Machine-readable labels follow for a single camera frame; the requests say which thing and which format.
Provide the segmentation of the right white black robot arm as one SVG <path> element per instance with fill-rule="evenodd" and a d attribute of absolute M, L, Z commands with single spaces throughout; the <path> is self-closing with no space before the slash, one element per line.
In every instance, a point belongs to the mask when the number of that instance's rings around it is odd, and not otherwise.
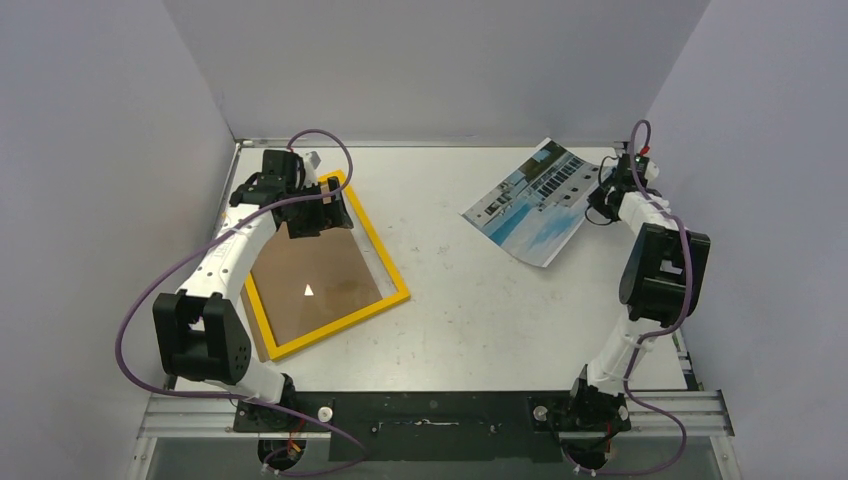
<path fill-rule="evenodd" d="M 565 402 L 567 421 L 578 430 L 629 429 L 626 394 L 636 367 L 698 302 L 711 240 L 683 226 L 669 202 L 649 189 L 657 171 L 647 157 L 624 154 L 590 196 L 591 207 L 627 225 L 635 241 L 618 289 L 623 313 Z"/>

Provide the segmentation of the yellow wooden picture frame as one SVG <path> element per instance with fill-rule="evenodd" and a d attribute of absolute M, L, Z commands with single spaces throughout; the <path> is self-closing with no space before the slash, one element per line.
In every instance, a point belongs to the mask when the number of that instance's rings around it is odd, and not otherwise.
<path fill-rule="evenodd" d="M 360 324 L 376 315 L 386 312 L 387 310 L 400 305 L 409 300 L 410 291 L 400 274 L 399 269 L 390 257 L 388 250 L 378 235 L 368 213 L 366 212 L 358 192 L 352 186 L 348 186 L 343 191 L 343 198 L 346 204 L 348 213 L 353 220 L 353 228 L 357 225 L 363 227 L 369 239 L 373 244 L 375 253 L 379 256 L 385 273 L 381 276 L 380 284 L 382 286 L 393 287 L 391 293 L 386 294 L 384 299 L 377 303 L 359 310 L 353 314 L 347 315 L 340 320 L 332 322 L 330 325 L 321 327 L 318 330 L 305 335 L 304 337 L 287 343 L 281 347 L 271 346 L 269 351 L 274 355 L 272 360 L 280 361 L 285 357 L 302 351 L 318 342 L 326 340 L 333 335 L 342 332 L 352 326 Z"/>

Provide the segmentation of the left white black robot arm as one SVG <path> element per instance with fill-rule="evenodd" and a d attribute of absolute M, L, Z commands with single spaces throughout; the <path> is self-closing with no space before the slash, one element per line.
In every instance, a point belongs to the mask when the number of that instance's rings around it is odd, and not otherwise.
<path fill-rule="evenodd" d="M 153 303 L 164 371 L 261 401 L 259 416 L 282 431 L 297 420 L 299 405 L 287 396 L 292 379 L 260 361 L 235 308 L 265 245 L 285 228 L 292 239 L 352 228 L 341 180 L 319 180 L 321 158 L 311 151 L 266 150 L 261 168 L 236 186 L 224 211 L 218 243 L 174 293 Z"/>

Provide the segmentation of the brown frame backing board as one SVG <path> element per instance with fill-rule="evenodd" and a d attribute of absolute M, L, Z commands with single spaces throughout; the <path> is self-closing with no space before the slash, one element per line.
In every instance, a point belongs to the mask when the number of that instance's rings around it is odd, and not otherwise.
<path fill-rule="evenodd" d="M 393 291 L 362 226 L 291 239 L 283 228 L 263 247 L 242 288 L 260 360 L 281 347 L 369 307 Z"/>

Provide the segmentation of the blue building photo print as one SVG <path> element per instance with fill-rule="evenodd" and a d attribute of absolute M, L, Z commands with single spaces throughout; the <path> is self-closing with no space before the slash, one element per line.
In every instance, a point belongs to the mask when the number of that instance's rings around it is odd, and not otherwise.
<path fill-rule="evenodd" d="M 516 260 L 545 268 L 584 222 L 589 195 L 619 153 L 546 138 L 461 216 Z"/>

